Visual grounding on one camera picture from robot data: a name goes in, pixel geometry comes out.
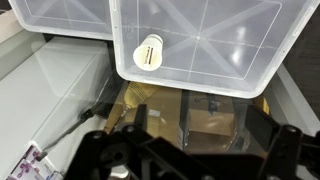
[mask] plastic storage bin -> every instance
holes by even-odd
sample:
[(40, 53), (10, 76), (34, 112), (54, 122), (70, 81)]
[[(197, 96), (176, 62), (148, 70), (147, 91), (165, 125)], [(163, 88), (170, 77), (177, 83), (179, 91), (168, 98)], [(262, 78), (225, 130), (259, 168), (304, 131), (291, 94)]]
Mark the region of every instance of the plastic storage bin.
[(10, 0), (10, 4), (29, 31), (112, 39), (106, 0)]
[[(235, 97), (259, 95), (319, 0), (110, 0), (117, 71), (132, 81)], [(163, 62), (139, 69), (134, 50), (163, 39)]]

